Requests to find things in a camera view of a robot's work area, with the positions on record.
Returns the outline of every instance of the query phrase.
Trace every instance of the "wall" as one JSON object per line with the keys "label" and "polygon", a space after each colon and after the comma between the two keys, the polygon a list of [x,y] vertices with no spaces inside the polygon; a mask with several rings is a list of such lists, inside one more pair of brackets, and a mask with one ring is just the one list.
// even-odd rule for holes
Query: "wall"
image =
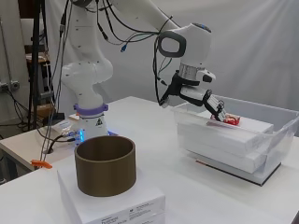
{"label": "wall", "polygon": [[[28,72],[25,61],[25,52],[21,36],[21,23],[18,0],[1,0],[0,15],[2,17],[5,38],[7,42],[8,60],[11,67],[11,75],[18,80],[21,87],[14,93],[16,99],[27,105],[29,94]],[[4,52],[2,36],[0,34],[0,79],[9,82],[7,73],[7,61]],[[15,113],[12,100],[4,93],[0,94],[0,122],[14,119]]]}
{"label": "wall", "polygon": [[[211,85],[216,93],[236,99],[249,100],[299,110],[299,1],[296,0],[154,0],[163,11],[174,16],[180,25],[199,22],[213,34],[207,69],[217,76]],[[52,41],[50,53],[56,55],[57,31],[64,1],[48,0],[51,16],[49,28]],[[152,29],[143,21],[129,21],[140,29]],[[107,34],[105,13],[100,21]],[[116,33],[126,38],[129,32],[114,20]],[[133,95],[155,101],[154,78],[151,71],[153,39],[131,44],[124,53],[111,46],[99,35],[102,51],[114,66],[114,76],[99,88],[107,93],[107,101]],[[67,51],[65,63],[74,60]],[[179,60],[164,71],[170,81],[179,67]],[[63,90],[63,109],[72,113],[75,103],[72,92]],[[172,104],[179,104],[173,98]]]}

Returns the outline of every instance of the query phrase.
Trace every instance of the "brown cylinder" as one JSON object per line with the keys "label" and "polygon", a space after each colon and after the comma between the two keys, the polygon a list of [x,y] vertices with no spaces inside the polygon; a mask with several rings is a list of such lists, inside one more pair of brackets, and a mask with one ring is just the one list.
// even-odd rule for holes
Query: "brown cylinder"
{"label": "brown cylinder", "polygon": [[94,197],[124,193],[136,181],[135,144],[120,136],[95,137],[75,150],[78,188]]}

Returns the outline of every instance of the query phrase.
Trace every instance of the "transparent container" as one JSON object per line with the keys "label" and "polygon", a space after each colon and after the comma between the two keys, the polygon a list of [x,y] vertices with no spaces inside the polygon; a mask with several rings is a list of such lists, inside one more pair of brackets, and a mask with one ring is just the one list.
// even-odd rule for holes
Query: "transparent container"
{"label": "transparent container", "polygon": [[299,112],[216,96],[240,126],[212,120],[202,107],[174,107],[180,147],[225,172],[262,183],[291,149]]}

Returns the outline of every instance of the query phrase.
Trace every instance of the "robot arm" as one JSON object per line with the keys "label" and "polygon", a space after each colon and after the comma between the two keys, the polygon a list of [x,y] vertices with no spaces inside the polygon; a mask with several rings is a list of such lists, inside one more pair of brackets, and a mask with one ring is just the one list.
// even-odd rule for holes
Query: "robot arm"
{"label": "robot arm", "polygon": [[[86,115],[81,114],[81,118],[91,127],[99,128],[102,127],[102,124],[105,126],[104,120],[101,119],[104,115],[101,108],[103,99],[94,92],[93,85],[112,77],[113,69],[98,46],[97,27],[94,25],[95,16],[85,9],[94,1],[70,1],[74,8],[69,42],[80,61],[64,66],[62,81],[78,97],[77,109],[86,112]],[[211,44],[211,31],[207,27],[192,23],[180,28],[150,0],[103,1],[110,3],[120,13],[128,17],[151,24],[159,31],[157,33],[159,35],[157,48],[161,54],[165,57],[180,58],[180,68],[174,74],[173,81],[163,98],[159,100],[159,105],[167,105],[169,96],[177,95],[192,104],[204,105],[216,119],[224,120],[223,104],[211,95],[211,91],[200,87],[201,82],[209,83],[215,79],[215,76],[205,69],[205,61]],[[99,132],[91,128],[89,133]],[[87,133],[87,138],[105,133],[107,133],[106,128],[100,134]]]}

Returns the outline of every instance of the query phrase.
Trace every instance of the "black cable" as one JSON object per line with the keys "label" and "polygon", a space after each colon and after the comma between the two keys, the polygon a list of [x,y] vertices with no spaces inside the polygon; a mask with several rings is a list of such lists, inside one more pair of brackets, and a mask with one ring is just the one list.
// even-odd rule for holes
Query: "black cable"
{"label": "black cable", "polygon": [[50,154],[50,153],[52,153],[53,152],[53,146],[54,146],[54,144],[59,140],[59,139],[61,139],[61,138],[63,138],[64,136],[63,135],[59,135],[58,137],[55,137],[54,138],[54,140],[51,142],[51,144],[50,144],[50,147],[48,148],[48,150],[47,150],[47,154]]}
{"label": "black cable", "polygon": [[[58,141],[58,140],[61,139],[61,138],[63,138],[63,137],[64,137],[63,135],[59,135],[59,136],[55,137],[55,138],[52,140],[52,142],[51,142],[51,144],[50,144],[50,147],[49,147],[49,149],[48,149],[48,151],[47,151],[47,154],[50,154],[50,153],[53,152],[53,146],[54,146],[54,144],[57,143],[57,142],[62,142],[62,141]],[[70,138],[70,139],[67,139],[67,140],[64,141],[64,142],[75,142],[75,141],[76,141],[75,138]]]}
{"label": "black cable", "polygon": [[[60,101],[60,94],[61,94],[61,87],[62,87],[62,74],[63,74],[63,66],[64,66],[64,52],[65,52],[66,40],[67,40],[67,37],[68,37],[68,32],[69,32],[69,27],[70,27],[70,20],[71,20],[71,16],[72,16],[72,9],[73,9],[73,4],[71,4],[71,7],[70,7],[70,12],[69,12],[69,15],[68,15],[66,31],[65,31],[65,27],[64,27],[63,30],[61,29],[61,35],[64,34],[64,37],[63,37],[63,51],[62,51],[62,58],[61,58],[61,64],[60,64],[60,76],[59,76],[58,88],[57,88],[56,97],[55,97],[56,100],[55,100],[55,103],[54,103],[54,107],[56,107],[56,105],[58,104],[58,109],[57,109],[58,111],[59,111],[59,101]],[[42,160],[43,149],[44,149],[44,146],[45,146],[45,143],[46,143],[47,139],[48,139],[47,149],[49,148],[49,145],[50,145],[50,133],[51,133],[51,124],[52,124],[53,116],[54,116],[54,110],[52,110],[52,112],[51,112],[51,114],[49,116],[48,128],[47,128],[47,132],[46,132],[46,137],[47,138],[44,139],[43,146],[41,148],[40,160]]]}
{"label": "black cable", "polygon": [[100,22],[99,22],[99,0],[95,0],[96,3],[96,24],[97,27],[99,28],[100,32],[102,33],[103,38],[108,41],[108,36],[107,34],[104,32]]}
{"label": "black cable", "polygon": [[91,13],[96,13],[96,11],[91,11],[87,7],[85,7],[85,10],[88,11],[88,12],[91,12]]}
{"label": "black cable", "polygon": [[123,39],[120,39],[120,38],[115,34],[115,32],[114,32],[114,29],[113,29],[113,26],[112,26],[112,22],[111,22],[111,20],[110,20],[110,17],[109,17],[108,11],[107,11],[107,8],[108,8],[108,7],[106,7],[106,4],[105,4],[105,0],[103,0],[103,5],[104,5],[104,9],[105,9],[105,13],[106,13],[106,18],[107,18],[107,21],[108,21],[108,25],[109,25],[110,31],[111,31],[111,33],[114,35],[114,37],[115,37],[116,39],[118,39],[120,42],[122,42],[122,43],[127,43],[127,44],[128,44],[128,43],[136,43],[136,42],[143,41],[143,40],[145,40],[145,39],[148,39],[148,38],[150,38],[150,37],[152,37],[152,36],[158,34],[158,33],[153,34],[152,32],[149,32],[149,33],[142,33],[142,32],[141,32],[141,34],[144,34],[144,35],[150,35],[150,36],[148,36],[148,37],[146,37],[146,38],[143,38],[143,39],[134,40],[134,41],[132,40],[133,37],[131,37],[129,40],[123,40]]}
{"label": "black cable", "polygon": [[41,0],[35,0],[35,19],[34,19],[34,33],[33,33],[33,53],[32,53],[32,75],[34,76],[34,129],[36,129],[37,119],[37,103],[38,103],[38,49],[39,49],[39,22],[40,22],[40,7]]}
{"label": "black cable", "polygon": [[[42,136],[43,138],[46,138],[46,139],[48,139],[48,140],[50,140],[50,141],[54,141],[54,139],[51,139],[51,138],[49,138],[49,137],[46,137],[44,134],[42,134],[42,132],[39,131],[39,129],[36,129],[36,130],[37,130],[37,132],[39,133],[39,135]],[[65,143],[65,142],[67,142],[67,141],[65,140],[65,141],[56,141],[56,142],[59,142],[59,143]]]}
{"label": "black cable", "polygon": [[17,124],[0,124],[0,127],[12,127],[12,126],[18,126],[21,123],[17,123]]}
{"label": "black cable", "polygon": [[158,51],[158,43],[159,36],[155,39],[154,42],[154,51],[153,51],[153,60],[152,60],[152,71],[155,75],[155,93],[156,93],[156,99],[158,104],[160,104],[160,96],[159,96],[159,89],[158,89],[158,73],[157,73],[157,51]]}
{"label": "black cable", "polygon": [[110,11],[111,11],[111,13],[113,14],[114,18],[115,18],[121,25],[123,25],[124,27],[126,27],[127,29],[132,30],[132,31],[137,32],[137,33],[143,33],[143,34],[151,34],[151,35],[158,35],[158,34],[159,34],[158,32],[136,30],[136,29],[134,29],[134,28],[132,28],[132,27],[126,25],[125,23],[123,23],[123,22],[117,17],[117,15],[116,15],[115,12],[113,11],[112,6],[111,6],[111,4],[109,3],[109,1],[106,0],[106,2],[107,2],[107,4],[108,4],[108,8],[110,9]]}

